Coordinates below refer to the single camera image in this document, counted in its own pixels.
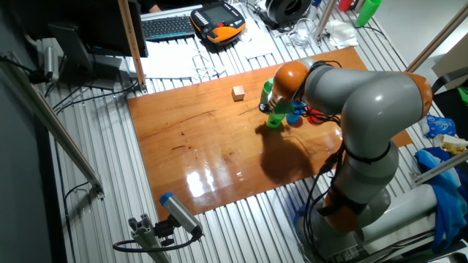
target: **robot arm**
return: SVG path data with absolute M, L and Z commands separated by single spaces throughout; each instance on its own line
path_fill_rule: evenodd
M 347 151 L 323 209 L 313 212 L 315 240 L 359 230 L 388 208 L 390 197 L 385 187 L 399 160 L 391 138 L 427 114 L 431 87 L 425 78 L 410 73 L 317 66 L 316 61 L 305 58 L 278 69 L 269 110 L 274 112 L 277 105 L 297 99 L 298 88 L 303 89 L 303 99 L 313 109 L 341 114 Z

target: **metal rod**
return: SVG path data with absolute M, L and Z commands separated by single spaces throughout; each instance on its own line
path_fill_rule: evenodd
M 454 156 L 447 161 L 444 161 L 440 165 L 430 169 L 427 172 L 424 172 L 422 175 L 415 176 L 415 183 L 416 186 L 420 186 L 422 183 L 426 182 L 427 180 L 434 178 L 441 173 L 447 171 L 448 169 L 455 167 L 462 162 L 468 160 L 468 150 L 465 150 L 463 153 L 460 153 L 457 156 Z
M 10 54 L 10 58 L 14 61 L 18 61 L 12 53 Z M 54 136 L 86 179 L 89 180 L 96 190 L 98 198 L 103 198 L 104 191 L 101 180 L 96 176 L 91 165 L 86 161 L 85 156 L 73 142 L 67 130 L 61 125 L 56 114 L 45 101 L 44 96 L 37 90 L 35 85 L 29 82 L 28 76 L 22 69 L 4 62 L 0 63 L 0 69 L 5 72 L 6 76 L 10 77 L 13 85 L 20 91 L 34 113 L 47 127 L 49 132 Z
M 130 53 L 133 57 L 133 63 L 137 71 L 138 84 L 142 90 L 146 90 L 145 74 L 143 73 L 143 66 L 141 65 L 140 51 L 138 50 L 137 37 L 133 29 L 132 16 L 130 15 L 130 7 L 127 0 L 118 0 L 118 7 L 124 22 L 125 33 L 127 33 L 127 40 L 130 46 Z
M 322 14 L 322 17 L 320 18 L 319 25 L 317 26 L 317 28 L 314 31 L 314 34 L 312 35 L 312 39 L 316 43 L 320 42 L 323 29 L 325 29 L 325 26 L 327 25 L 328 20 L 330 19 L 331 13 L 337 1 L 338 0 L 328 0 L 327 7 L 325 8 L 325 11 Z
M 468 3 L 452 18 L 450 22 L 436 35 L 426 48 L 405 69 L 405 72 L 414 72 L 418 67 L 447 39 L 448 36 L 467 18 Z

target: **table surface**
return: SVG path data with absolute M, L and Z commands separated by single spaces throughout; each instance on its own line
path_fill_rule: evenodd
M 313 58 L 366 69 L 353 47 Z M 203 213 L 315 175 L 339 148 L 341 130 L 334 123 L 265 126 L 260 92 L 279 66 L 128 101 L 159 216 L 167 215 L 158 202 L 167 191 L 194 214 Z M 231 96 L 236 85 L 245 90 L 241 102 Z M 394 140 L 399 147 L 412 142 L 405 131 Z

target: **wooden post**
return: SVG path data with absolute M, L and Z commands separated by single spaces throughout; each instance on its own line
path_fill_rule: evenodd
M 127 0 L 118 0 L 118 6 L 120 7 L 120 13 L 122 14 L 125 32 L 127 33 L 127 39 L 129 41 L 130 52 L 133 57 L 133 63 L 137 70 L 138 83 L 142 90 L 146 90 L 145 75 L 143 74 L 143 67 L 141 66 L 140 52 L 138 51 L 137 37 L 135 36 L 135 30 L 133 29 L 129 3 Z

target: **glass beaker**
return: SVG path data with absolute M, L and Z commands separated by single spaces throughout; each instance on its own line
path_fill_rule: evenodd
M 287 35 L 295 47 L 305 47 L 313 30 L 314 23 L 312 20 L 308 18 L 301 18 L 295 24 L 294 30 L 292 30 Z

